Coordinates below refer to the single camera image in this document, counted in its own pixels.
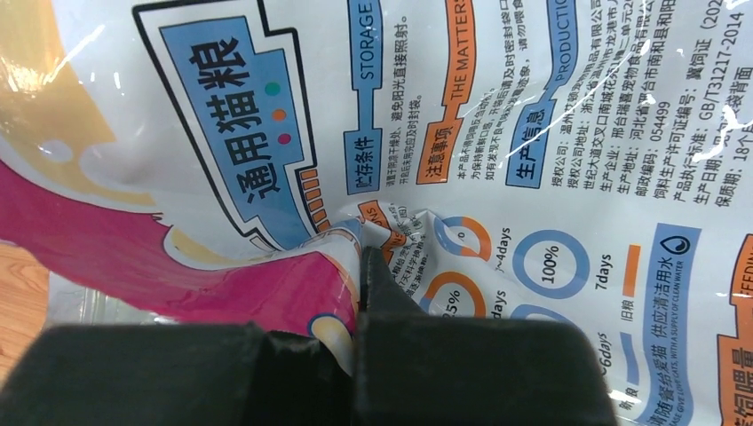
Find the plastic packaging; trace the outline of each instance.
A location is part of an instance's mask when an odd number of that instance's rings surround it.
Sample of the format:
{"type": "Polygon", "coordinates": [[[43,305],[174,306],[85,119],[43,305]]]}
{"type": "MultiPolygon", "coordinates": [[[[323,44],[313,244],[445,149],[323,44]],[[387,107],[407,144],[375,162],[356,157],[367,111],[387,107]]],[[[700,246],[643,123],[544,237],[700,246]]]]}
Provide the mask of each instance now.
{"type": "Polygon", "coordinates": [[[93,288],[76,285],[50,274],[50,292],[44,327],[63,324],[169,324],[169,319],[144,312],[93,288]]]}
{"type": "Polygon", "coordinates": [[[426,311],[569,321],[626,424],[753,422],[745,0],[0,5],[0,239],[349,365],[426,311]]]}

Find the pink graphic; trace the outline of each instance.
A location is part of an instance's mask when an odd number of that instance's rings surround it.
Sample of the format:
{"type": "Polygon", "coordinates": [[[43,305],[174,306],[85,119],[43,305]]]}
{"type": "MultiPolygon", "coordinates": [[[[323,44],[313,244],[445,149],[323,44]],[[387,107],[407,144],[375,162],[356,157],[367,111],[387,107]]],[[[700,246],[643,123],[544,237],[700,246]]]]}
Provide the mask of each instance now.
{"type": "Polygon", "coordinates": [[[199,271],[164,252],[169,228],[151,215],[69,200],[1,162],[0,182],[0,240],[28,249],[73,282],[180,321],[254,321],[308,335],[310,320],[331,313],[354,329],[350,292],[339,270],[318,253],[199,271]]]}

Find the wooden surface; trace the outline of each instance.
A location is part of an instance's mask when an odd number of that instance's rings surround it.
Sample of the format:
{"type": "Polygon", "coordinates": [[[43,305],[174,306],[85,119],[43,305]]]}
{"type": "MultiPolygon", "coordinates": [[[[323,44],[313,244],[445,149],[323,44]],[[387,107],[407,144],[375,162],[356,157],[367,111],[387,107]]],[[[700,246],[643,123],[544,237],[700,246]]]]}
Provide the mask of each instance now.
{"type": "Polygon", "coordinates": [[[42,329],[48,277],[27,251],[0,243],[0,383],[42,329]]]}

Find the orange bar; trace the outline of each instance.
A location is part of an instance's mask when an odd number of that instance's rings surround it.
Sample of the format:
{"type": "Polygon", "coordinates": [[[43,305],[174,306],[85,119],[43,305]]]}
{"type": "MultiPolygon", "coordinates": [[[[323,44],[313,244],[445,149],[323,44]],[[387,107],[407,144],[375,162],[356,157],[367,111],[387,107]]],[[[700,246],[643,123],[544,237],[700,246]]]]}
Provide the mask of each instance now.
{"type": "Polygon", "coordinates": [[[304,182],[304,189],[312,189],[319,186],[319,179],[307,180],[304,182]]]}
{"type": "Polygon", "coordinates": [[[395,247],[401,247],[405,245],[406,241],[408,241],[408,238],[405,235],[392,231],[392,235],[390,235],[390,239],[387,240],[387,242],[382,245],[382,249],[391,249],[395,247]]]}
{"type": "Polygon", "coordinates": [[[316,169],[306,170],[301,172],[301,180],[313,179],[318,176],[316,169]]]}
{"type": "Polygon", "coordinates": [[[308,203],[309,211],[321,209],[323,206],[324,206],[324,201],[322,201],[321,198],[319,200],[308,203]]]}
{"type": "Polygon", "coordinates": [[[327,231],[329,229],[329,227],[330,227],[329,220],[325,220],[324,222],[320,223],[316,227],[316,229],[318,229],[319,232],[321,233],[321,232],[327,231]]]}
{"type": "Polygon", "coordinates": [[[457,118],[460,106],[471,98],[476,74],[476,24],[472,0],[445,0],[448,17],[448,73],[441,122],[426,128],[416,182],[419,185],[448,181],[449,164],[463,119],[457,118]]]}
{"type": "Polygon", "coordinates": [[[316,213],[311,215],[311,219],[313,219],[314,222],[321,222],[322,220],[327,218],[327,212],[324,210],[319,210],[316,213]]]}
{"type": "Polygon", "coordinates": [[[737,335],[720,335],[718,342],[719,361],[719,407],[723,426],[734,426],[742,417],[753,414],[746,406],[751,395],[749,371],[753,359],[753,234],[748,234],[740,247],[730,284],[730,305],[735,307],[737,335]]]}
{"type": "Polygon", "coordinates": [[[384,214],[382,208],[379,207],[379,203],[374,201],[362,202],[358,205],[358,210],[361,211],[361,215],[369,222],[382,226],[383,228],[390,229],[390,223],[387,221],[387,215],[384,214]]]}
{"type": "Polygon", "coordinates": [[[445,183],[449,176],[449,162],[455,149],[462,118],[448,122],[430,122],[426,126],[424,150],[418,164],[416,182],[419,185],[445,183]]]}
{"type": "Polygon", "coordinates": [[[318,189],[314,189],[313,191],[309,191],[306,193],[306,199],[308,201],[311,201],[314,198],[319,198],[319,197],[321,197],[321,191],[318,189]]]}
{"type": "Polygon", "coordinates": [[[448,77],[442,104],[445,117],[457,117],[461,104],[471,98],[476,73],[476,25],[472,0],[446,0],[449,36],[448,77]]]}
{"type": "Polygon", "coordinates": [[[640,246],[630,244],[628,260],[625,262],[625,280],[622,282],[622,295],[635,297],[635,281],[638,276],[638,261],[640,260],[640,246]]]}

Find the blue label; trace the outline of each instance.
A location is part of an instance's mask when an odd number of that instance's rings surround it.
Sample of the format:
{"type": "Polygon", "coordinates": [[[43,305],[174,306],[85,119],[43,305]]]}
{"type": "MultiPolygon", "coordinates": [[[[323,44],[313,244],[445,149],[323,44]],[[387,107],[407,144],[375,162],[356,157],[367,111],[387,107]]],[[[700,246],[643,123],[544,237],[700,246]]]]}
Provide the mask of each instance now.
{"type": "Polygon", "coordinates": [[[374,128],[374,91],[382,88],[382,8],[378,0],[348,0],[351,80],[358,93],[358,129],[344,133],[348,194],[379,189],[382,130],[374,128]]]}
{"type": "Polygon", "coordinates": [[[515,125],[507,163],[507,186],[539,188],[549,139],[554,93],[573,76],[578,59],[578,25],[575,0],[547,0],[551,75],[541,99],[526,105],[515,125]]]}
{"type": "Polygon", "coordinates": [[[646,280],[643,352],[651,393],[640,424],[687,425],[693,396],[687,378],[687,299],[701,230],[658,224],[646,280]]]}
{"type": "Polygon", "coordinates": [[[282,49],[256,53],[244,17],[160,28],[223,185],[243,223],[283,249],[310,236],[285,166],[304,160],[282,49]]]}

